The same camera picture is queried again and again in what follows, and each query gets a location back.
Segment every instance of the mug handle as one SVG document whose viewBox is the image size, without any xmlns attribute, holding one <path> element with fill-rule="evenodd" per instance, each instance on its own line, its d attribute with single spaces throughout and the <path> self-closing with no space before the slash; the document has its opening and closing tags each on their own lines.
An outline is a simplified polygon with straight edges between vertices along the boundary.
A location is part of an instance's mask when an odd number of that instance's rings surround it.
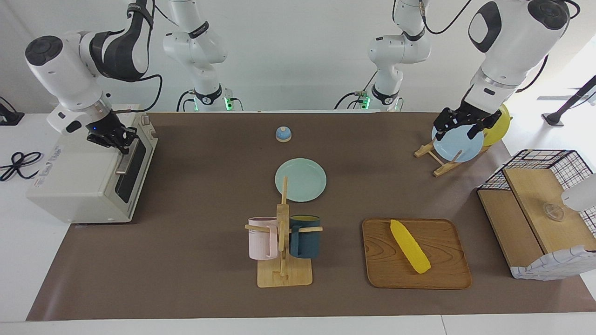
<svg viewBox="0 0 596 335">
<path fill-rule="evenodd" d="M 296 256 L 301 256 L 298 250 L 298 230 L 300 230 L 300 228 L 302 228 L 302 226 L 300 225 L 295 225 L 292 227 L 292 244 L 291 244 L 291 249 L 290 252 Z"/>
<path fill-rule="evenodd" d="M 271 258 L 277 252 L 277 227 L 267 226 L 269 228 L 269 253 L 267 258 Z"/>
</svg>

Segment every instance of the wooden shelf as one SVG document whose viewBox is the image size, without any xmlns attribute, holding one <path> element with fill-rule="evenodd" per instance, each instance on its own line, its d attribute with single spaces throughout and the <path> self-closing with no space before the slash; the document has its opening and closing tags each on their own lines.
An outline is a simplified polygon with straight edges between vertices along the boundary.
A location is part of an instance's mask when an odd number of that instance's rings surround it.
<svg viewBox="0 0 596 335">
<path fill-rule="evenodd" d="M 596 250 L 596 238 L 579 214 L 561 199 L 563 187 L 548 169 L 505 169 L 505 177 L 513 190 L 521 210 L 546 253 L 583 245 Z M 544 212 L 544 204 L 553 203 L 565 210 L 563 222 L 551 220 Z"/>
<path fill-rule="evenodd" d="M 525 267 L 544 255 L 513 192 L 481 190 L 478 196 L 509 266 Z"/>
</svg>

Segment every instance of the mug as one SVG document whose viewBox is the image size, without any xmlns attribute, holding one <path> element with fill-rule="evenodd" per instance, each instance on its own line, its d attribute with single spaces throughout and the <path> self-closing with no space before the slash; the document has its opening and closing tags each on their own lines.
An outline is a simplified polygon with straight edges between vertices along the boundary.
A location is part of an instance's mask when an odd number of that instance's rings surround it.
<svg viewBox="0 0 596 335">
<path fill-rule="evenodd" d="M 277 218 L 268 216 L 250 218 L 249 225 L 269 228 L 269 233 L 249 230 L 249 257 L 256 260 L 277 258 L 279 256 Z"/>
<path fill-rule="evenodd" d="M 314 215 L 294 215 L 290 217 L 290 255 L 296 258 L 316 258 L 319 256 L 321 232 L 298 232 L 300 228 L 319 227 L 321 218 Z"/>
</svg>

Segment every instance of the pink mug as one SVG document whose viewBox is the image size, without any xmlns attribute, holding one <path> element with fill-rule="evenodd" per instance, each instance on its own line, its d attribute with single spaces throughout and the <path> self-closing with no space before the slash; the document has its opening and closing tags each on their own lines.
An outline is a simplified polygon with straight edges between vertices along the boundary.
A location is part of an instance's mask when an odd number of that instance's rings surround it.
<svg viewBox="0 0 596 335">
<path fill-rule="evenodd" d="M 256 260 L 275 259 L 279 256 L 277 218 L 268 216 L 250 218 L 249 225 L 269 228 L 269 232 L 249 230 L 249 257 Z"/>
</svg>

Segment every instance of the wooden mug holder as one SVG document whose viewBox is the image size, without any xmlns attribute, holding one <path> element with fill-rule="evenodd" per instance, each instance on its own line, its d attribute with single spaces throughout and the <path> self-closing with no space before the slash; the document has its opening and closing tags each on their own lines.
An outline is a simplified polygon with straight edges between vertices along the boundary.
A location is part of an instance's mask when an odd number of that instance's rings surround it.
<svg viewBox="0 0 596 335">
<path fill-rule="evenodd" d="M 305 286 L 312 284 L 312 264 L 310 259 L 290 255 L 290 205 L 287 204 L 288 177 L 284 177 L 281 204 L 277 205 L 278 250 L 276 259 L 259 260 L 257 265 L 257 286 L 267 287 Z M 245 229 L 269 232 L 269 229 L 245 225 Z M 301 228 L 298 232 L 322 231 L 323 227 Z"/>
</svg>

